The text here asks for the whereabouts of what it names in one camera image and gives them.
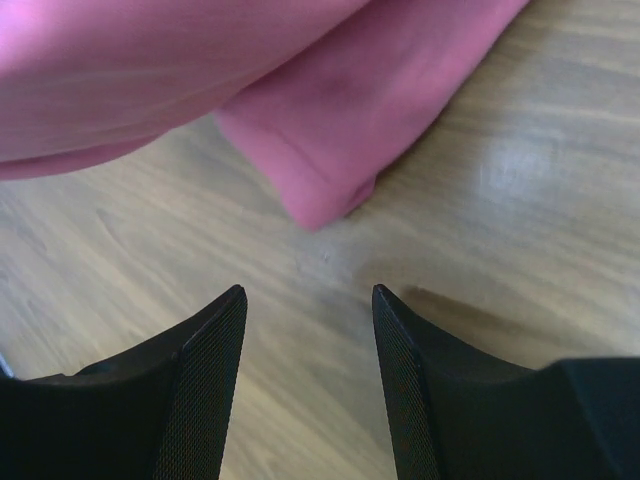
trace pink fabric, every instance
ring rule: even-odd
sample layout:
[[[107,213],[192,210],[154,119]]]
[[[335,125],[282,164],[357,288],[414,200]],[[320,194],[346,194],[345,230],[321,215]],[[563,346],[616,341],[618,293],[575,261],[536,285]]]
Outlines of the pink fabric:
[[[96,165],[223,105],[222,130],[319,228],[526,1],[0,0],[0,179]]]
[[[527,0],[373,0],[217,112],[285,208],[317,229],[373,191]]]
[[[0,178],[125,155],[368,0],[0,0]]]

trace wood grain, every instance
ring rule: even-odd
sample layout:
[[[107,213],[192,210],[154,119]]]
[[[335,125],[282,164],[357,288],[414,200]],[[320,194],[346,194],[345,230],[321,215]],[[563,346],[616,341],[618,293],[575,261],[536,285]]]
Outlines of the wood grain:
[[[0,351],[25,378],[72,373],[241,283],[222,478],[390,480],[373,284],[520,364],[640,354],[639,131],[640,0],[535,0],[373,199],[317,234],[210,118],[0,185]]]

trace wooden floor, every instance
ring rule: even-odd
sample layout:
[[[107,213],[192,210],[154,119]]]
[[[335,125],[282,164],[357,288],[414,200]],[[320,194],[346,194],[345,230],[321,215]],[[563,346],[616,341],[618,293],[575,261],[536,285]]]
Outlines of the wooden floor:
[[[391,480],[375,283],[523,365],[640,354],[640,0],[534,0],[373,199],[317,234],[205,118],[0,185],[0,241],[18,375],[72,373],[240,283],[222,478]]]

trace floor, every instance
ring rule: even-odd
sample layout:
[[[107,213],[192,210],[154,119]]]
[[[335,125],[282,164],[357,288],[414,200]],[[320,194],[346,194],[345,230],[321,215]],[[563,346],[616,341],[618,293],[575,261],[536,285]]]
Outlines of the floor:
[[[317,234],[213,131],[0,185],[18,375],[72,373],[240,283],[222,478],[390,480],[374,284],[526,366],[640,353],[640,0],[534,0],[375,196]]]

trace pink cloth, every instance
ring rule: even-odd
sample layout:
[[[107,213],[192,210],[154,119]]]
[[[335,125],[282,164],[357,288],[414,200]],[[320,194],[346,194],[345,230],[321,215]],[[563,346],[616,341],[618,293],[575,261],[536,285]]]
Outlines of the pink cloth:
[[[526,2],[0,0],[0,178],[93,166],[223,105],[225,134],[319,228]]]

